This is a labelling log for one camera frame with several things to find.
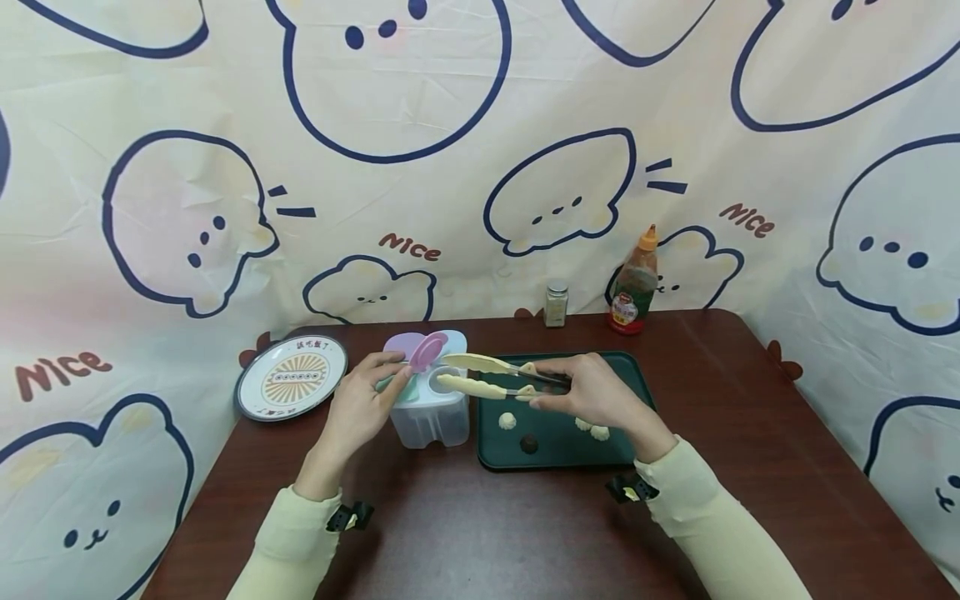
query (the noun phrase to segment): wrist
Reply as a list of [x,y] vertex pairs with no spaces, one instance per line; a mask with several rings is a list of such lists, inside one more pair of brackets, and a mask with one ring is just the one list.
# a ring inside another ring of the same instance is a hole
[[293,490],[301,498],[320,502],[337,495],[349,456],[317,443],[307,452]]
[[636,459],[651,465],[677,446],[677,438],[656,414],[624,429]]

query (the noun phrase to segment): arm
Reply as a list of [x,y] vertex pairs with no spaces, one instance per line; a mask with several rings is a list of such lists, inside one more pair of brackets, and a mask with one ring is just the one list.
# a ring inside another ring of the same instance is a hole
[[[371,354],[344,377],[323,434],[307,452],[294,485],[276,495],[228,600],[310,600],[317,593],[340,540],[326,524],[340,508],[344,467],[383,427],[410,380],[409,369],[396,362],[402,358],[402,353]],[[376,383],[390,376],[378,393]]]
[[688,442],[652,464],[635,462],[660,490],[647,502],[653,520],[690,559],[713,600],[808,600],[797,572],[767,532],[717,481]]
[[713,600],[810,597],[776,543],[720,485],[707,462],[674,436],[606,361],[588,354],[536,367],[570,375],[573,386],[563,396],[538,396],[532,407],[624,430],[637,473],[660,491],[647,502],[653,520],[690,559]]

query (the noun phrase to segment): fabric backdrop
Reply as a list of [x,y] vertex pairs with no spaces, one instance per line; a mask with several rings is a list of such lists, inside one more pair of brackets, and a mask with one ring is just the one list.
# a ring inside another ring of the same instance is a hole
[[0,586],[138,596],[260,334],[601,311],[650,223],[654,309],[776,340],[957,585],[958,48],[957,0],[0,2]]

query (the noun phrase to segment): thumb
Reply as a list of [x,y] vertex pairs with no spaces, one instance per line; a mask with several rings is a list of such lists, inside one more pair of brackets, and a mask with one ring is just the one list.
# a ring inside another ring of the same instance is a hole
[[552,396],[550,394],[536,396],[530,400],[530,407],[538,411],[573,414],[573,401],[570,396]]
[[407,387],[407,383],[410,382],[410,377],[413,376],[413,370],[409,366],[404,367],[400,370],[394,378],[390,380],[390,383],[387,384],[387,387],[384,388],[383,392],[380,392],[380,402],[386,404],[387,406],[393,406],[396,402],[396,398],[400,395],[400,392],[403,391],[403,388]]

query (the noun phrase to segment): tongs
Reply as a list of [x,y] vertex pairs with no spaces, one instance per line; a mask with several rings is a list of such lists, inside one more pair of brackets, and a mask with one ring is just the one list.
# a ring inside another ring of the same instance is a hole
[[[533,379],[550,386],[552,393],[566,394],[570,391],[570,378],[565,375],[544,375],[537,372],[533,363],[526,363],[522,367],[516,367],[510,363],[482,354],[447,354],[441,357],[440,362],[455,369],[467,369],[477,372],[488,372],[514,377],[525,377]],[[532,385],[525,385],[518,390],[502,388],[498,385],[480,381],[477,379],[465,379],[451,374],[441,374],[437,381],[446,387],[470,394],[471,396],[504,399],[515,397],[518,400],[529,401],[535,396],[542,396],[545,392],[538,391]]]

